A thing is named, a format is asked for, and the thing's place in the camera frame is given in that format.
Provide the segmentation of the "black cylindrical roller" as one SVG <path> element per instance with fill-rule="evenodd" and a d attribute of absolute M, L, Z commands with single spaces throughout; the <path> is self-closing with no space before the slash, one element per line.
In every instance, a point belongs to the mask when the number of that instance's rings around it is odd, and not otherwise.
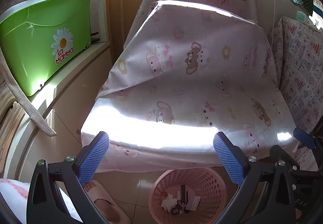
<path fill-rule="evenodd" d="M 186 186 L 181 185 L 180 186 L 180 198 L 179 198 L 181 204 L 186 204 Z"/>

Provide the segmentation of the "pink slipper on foot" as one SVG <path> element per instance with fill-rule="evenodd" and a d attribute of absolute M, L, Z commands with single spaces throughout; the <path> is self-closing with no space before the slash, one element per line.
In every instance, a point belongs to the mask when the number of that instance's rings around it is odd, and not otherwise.
<path fill-rule="evenodd" d="M 118 206 L 106 189 L 96 180 L 83 185 L 92 202 L 109 223 L 130 224 L 127 214 Z"/>

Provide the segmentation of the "white shelf unit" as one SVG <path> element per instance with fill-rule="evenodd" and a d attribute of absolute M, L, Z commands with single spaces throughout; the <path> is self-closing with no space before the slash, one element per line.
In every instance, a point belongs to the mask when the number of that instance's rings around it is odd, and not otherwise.
<path fill-rule="evenodd" d="M 6 88 L 1 177 L 28 182 L 38 160 L 59 162 L 82 147 L 81 128 L 112 65 L 106 0 L 7 0 L 1 52 L 38 116 Z"/>

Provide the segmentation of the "pink perforated waste basket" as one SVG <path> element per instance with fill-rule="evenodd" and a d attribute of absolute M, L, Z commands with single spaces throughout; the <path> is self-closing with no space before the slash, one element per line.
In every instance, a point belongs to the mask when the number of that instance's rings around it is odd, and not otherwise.
<path fill-rule="evenodd" d="M 227 189 L 211 168 L 168 170 L 154 183 L 148 203 L 157 223 L 215 223 Z"/>

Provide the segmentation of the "black spoon-shaped tool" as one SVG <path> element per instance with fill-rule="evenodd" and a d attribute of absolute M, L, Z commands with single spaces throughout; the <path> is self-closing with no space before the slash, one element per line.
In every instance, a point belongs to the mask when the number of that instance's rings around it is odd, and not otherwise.
<path fill-rule="evenodd" d="M 185 207 L 184 207 L 184 212 L 185 212 L 185 214 L 188 214 L 189 213 L 189 210 L 187 209 L 188 191 L 186 191 L 186 194 L 185 194 L 185 201 L 186 201 L 186 204 L 185 204 Z"/>

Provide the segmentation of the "white crumpled tissue front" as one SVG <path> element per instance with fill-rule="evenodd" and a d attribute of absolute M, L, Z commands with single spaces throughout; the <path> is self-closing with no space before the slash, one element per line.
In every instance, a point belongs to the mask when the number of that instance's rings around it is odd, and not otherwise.
<path fill-rule="evenodd" d="M 172 208 L 177 205 L 177 198 L 174 197 L 172 194 L 168 194 L 166 198 L 162 201 L 161 207 L 164 209 L 165 212 L 171 212 Z"/>

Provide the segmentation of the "white pink fluffy pajama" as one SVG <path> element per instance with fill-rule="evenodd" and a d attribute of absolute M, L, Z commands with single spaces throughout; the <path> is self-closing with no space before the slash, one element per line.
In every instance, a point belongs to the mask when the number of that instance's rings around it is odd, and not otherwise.
<path fill-rule="evenodd" d="M 14 215 L 21 221 L 26 222 L 27 199 L 30 183 L 20 182 L 18 180 L 1 179 L 0 190 L 1 195 L 12 210 Z M 69 196 L 60 188 L 62 198 L 67 206 L 69 214 L 82 223 Z"/>

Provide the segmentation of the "patterned pink pillow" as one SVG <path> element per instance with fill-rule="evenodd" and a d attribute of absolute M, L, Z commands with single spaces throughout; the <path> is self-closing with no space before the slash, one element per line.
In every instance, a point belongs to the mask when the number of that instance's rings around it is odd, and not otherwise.
<path fill-rule="evenodd" d="M 310 133 L 322 118 L 322 32 L 281 17 L 269 41 L 279 90 L 296 126 Z"/>

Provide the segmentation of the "pink cartoon bed sheet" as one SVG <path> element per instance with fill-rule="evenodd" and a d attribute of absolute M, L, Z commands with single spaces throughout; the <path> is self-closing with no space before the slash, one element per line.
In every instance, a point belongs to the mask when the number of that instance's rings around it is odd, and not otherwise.
<path fill-rule="evenodd" d="M 223 132 L 244 154 L 298 148 L 255 0 L 143 0 L 81 129 L 104 131 L 98 172 L 213 167 Z"/>

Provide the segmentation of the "green La Mamma storage bin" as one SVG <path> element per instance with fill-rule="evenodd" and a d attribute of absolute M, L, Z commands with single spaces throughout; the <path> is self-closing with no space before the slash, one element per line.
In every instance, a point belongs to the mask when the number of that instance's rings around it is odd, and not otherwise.
<path fill-rule="evenodd" d="M 27 96 L 90 44 L 90 0 L 26 0 L 1 14 L 1 49 Z"/>

